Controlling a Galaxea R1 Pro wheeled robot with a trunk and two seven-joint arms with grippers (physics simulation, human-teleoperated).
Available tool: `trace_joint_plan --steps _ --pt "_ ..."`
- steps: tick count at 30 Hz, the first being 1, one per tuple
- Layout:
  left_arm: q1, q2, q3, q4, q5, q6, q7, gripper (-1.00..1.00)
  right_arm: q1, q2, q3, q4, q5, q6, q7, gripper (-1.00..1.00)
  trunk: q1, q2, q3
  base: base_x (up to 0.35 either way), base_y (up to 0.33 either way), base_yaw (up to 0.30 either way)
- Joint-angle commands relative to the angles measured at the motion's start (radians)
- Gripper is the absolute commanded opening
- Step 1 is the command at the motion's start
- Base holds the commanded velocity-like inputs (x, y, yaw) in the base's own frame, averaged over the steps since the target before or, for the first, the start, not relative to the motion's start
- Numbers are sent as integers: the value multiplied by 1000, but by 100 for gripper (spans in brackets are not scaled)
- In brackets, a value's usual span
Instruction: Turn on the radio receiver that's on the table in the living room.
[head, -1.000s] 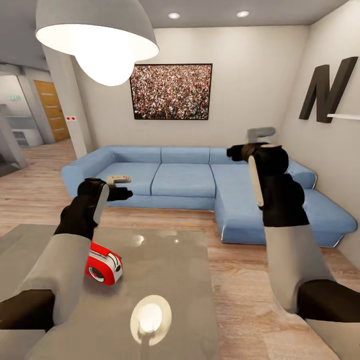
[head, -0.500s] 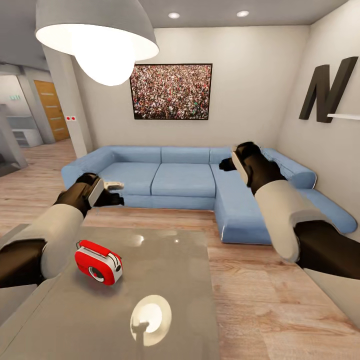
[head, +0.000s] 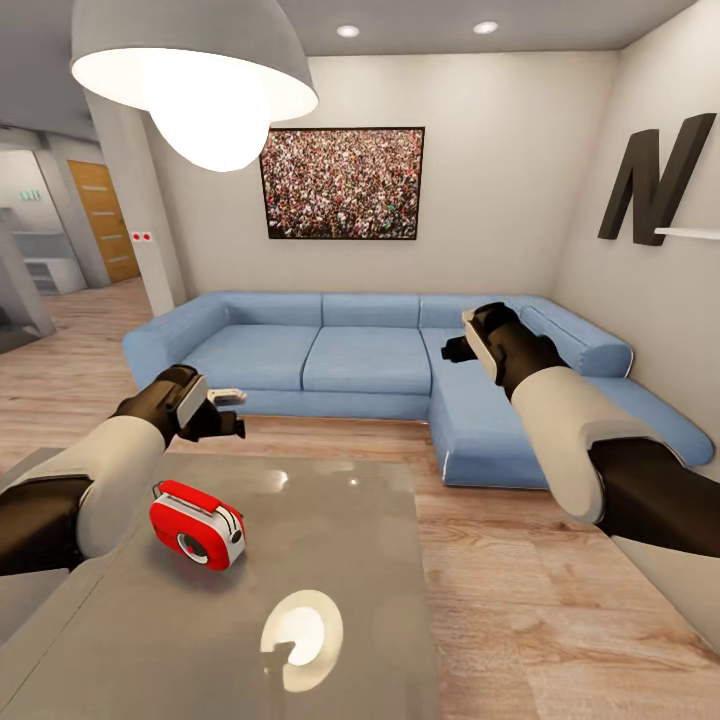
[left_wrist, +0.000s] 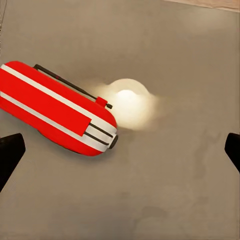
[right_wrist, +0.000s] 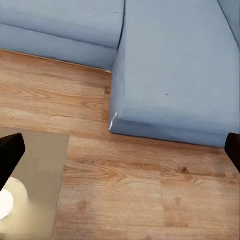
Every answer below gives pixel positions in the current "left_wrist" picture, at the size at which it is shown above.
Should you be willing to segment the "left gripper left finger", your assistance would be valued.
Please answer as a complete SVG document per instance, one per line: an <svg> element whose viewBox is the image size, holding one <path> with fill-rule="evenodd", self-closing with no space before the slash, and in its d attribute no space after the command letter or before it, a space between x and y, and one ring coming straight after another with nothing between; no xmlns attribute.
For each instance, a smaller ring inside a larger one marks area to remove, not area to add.
<svg viewBox="0 0 240 240"><path fill-rule="evenodd" d="M0 138L0 192L25 151L25 142L21 133Z"/></svg>

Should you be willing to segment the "radio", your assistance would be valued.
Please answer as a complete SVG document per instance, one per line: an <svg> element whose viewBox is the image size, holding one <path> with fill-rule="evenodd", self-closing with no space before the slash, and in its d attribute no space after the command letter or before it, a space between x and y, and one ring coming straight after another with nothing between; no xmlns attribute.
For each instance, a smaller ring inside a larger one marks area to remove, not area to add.
<svg viewBox="0 0 240 240"><path fill-rule="evenodd" d="M119 138L115 134L117 123L105 109L113 108L107 103L105 99L92 96L39 64L31 67L11 61L0 67L0 108L72 152L97 156L115 146Z"/></svg>

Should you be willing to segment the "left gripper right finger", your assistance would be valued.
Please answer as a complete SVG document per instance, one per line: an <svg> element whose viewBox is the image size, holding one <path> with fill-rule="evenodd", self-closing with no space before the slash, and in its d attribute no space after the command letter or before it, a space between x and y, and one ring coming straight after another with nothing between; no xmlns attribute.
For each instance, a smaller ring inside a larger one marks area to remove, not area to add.
<svg viewBox="0 0 240 240"><path fill-rule="evenodd" d="M224 150L240 172L240 134L229 133Z"/></svg>

